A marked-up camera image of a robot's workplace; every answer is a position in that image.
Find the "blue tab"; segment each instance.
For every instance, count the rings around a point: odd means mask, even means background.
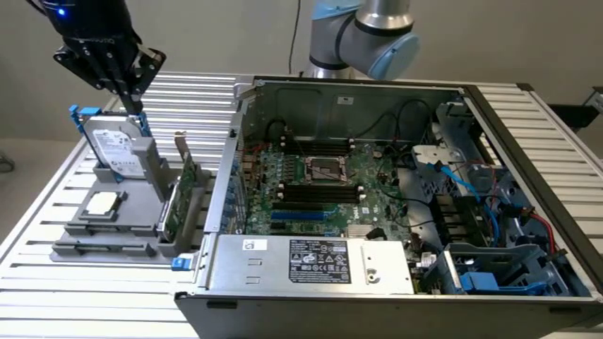
[[[174,258],[172,259],[172,271],[180,272],[191,270],[191,259]]]
[[[100,107],[84,107],[79,111],[80,115],[95,116],[103,112]]]

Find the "white sticker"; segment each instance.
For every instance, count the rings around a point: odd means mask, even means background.
[[[111,169],[124,177],[144,177],[139,157],[132,154],[130,136],[108,129],[96,129],[92,134]]]
[[[354,97],[338,97],[338,105],[354,105]]]
[[[243,251],[266,251],[269,249],[267,239],[244,239]]]

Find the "blue cable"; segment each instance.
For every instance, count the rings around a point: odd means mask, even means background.
[[[461,185],[466,186],[467,189],[470,190],[470,192],[475,195],[475,199],[478,200],[479,203],[479,194],[478,194],[478,190],[475,190],[475,187],[473,184],[470,184],[469,182],[466,182],[455,173],[453,173],[451,169],[446,166],[442,166],[441,168],[442,172]],[[486,213],[490,216],[490,219],[493,221],[493,243],[490,246],[495,247],[497,244],[499,243],[499,222],[497,221],[497,216],[494,215],[493,210],[490,209],[487,204],[483,204]]]

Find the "green circuit board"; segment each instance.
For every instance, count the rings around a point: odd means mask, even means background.
[[[303,155],[286,155],[279,149],[270,147],[255,154],[255,171],[249,178],[249,217],[246,223],[246,234],[298,234],[321,235],[326,237],[363,237],[366,232],[375,227],[383,228],[390,240],[409,239],[410,230],[399,227],[394,222],[405,224],[405,218],[394,217],[403,203],[387,197],[386,191],[393,196],[402,197],[398,186],[390,185],[393,179],[393,165],[385,157],[377,159],[374,152],[381,152],[374,144],[361,145],[345,158],[345,180],[335,177],[317,177],[311,179],[309,170],[309,158]],[[387,175],[386,184],[378,181],[378,172]],[[258,183],[254,178],[263,178]],[[325,203],[323,211],[326,219],[321,221],[306,220],[274,220],[273,203],[279,202],[277,195],[278,185],[287,182],[294,185],[339,185],[363,186],[366,198],[361,203]],[[273,222],[283,222],[285,228],[274,230]]]

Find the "motherboard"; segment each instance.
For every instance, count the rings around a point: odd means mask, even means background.
[[[406,204],[383,146],[295,141],[243,155],[246,234],[405,240]]]

